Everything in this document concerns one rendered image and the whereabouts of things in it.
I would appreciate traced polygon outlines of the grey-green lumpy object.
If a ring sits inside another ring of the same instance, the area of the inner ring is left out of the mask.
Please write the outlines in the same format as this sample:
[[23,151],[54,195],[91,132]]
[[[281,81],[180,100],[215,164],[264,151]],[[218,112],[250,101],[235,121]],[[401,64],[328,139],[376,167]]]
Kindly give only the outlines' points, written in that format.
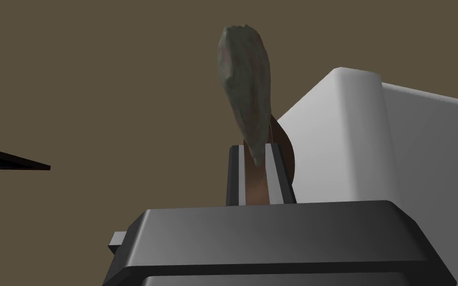
[[224,28],[218,43],[218,76],[254,163],[265,158],[271,120],[271,71],[266,48],[248,26]]

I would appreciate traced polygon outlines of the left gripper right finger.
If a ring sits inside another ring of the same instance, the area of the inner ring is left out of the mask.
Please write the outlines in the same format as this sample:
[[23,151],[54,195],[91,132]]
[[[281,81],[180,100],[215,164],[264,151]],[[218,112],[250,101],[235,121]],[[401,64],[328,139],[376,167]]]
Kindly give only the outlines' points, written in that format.
[[265,145],[265,167],[270,204],[296,204],[289,173],[278,144]]

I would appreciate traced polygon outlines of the black flat slab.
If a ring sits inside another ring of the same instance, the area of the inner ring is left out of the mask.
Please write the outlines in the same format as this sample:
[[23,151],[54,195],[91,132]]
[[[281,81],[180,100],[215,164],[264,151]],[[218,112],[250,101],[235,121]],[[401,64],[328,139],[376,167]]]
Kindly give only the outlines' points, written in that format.
[[0,151],[0,170],[51,170],[51,166]]

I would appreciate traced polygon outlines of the brown round dish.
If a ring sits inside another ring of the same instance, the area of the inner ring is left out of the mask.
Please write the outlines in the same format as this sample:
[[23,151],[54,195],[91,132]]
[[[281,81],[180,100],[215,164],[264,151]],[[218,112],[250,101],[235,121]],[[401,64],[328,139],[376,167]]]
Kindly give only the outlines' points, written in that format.
[[[277,143],[281,149],[285,169],[290,181],[294,180],[295,155],[291,141],[285,130],[275,117],[270,118],[268,143]],[[245,163],[245,201],[247,205],[270,204],[268,182],[266,173],[266,158],[260,158],[260,165],[256,166],[254,158],[250,154],[248,144],[243,142]]]

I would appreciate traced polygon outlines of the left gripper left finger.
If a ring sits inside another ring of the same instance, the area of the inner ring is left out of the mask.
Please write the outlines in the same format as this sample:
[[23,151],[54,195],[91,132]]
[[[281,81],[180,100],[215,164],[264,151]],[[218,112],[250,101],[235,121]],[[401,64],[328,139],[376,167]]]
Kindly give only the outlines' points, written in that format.
[[244,145],[229,149],[226,206],[246,205]]

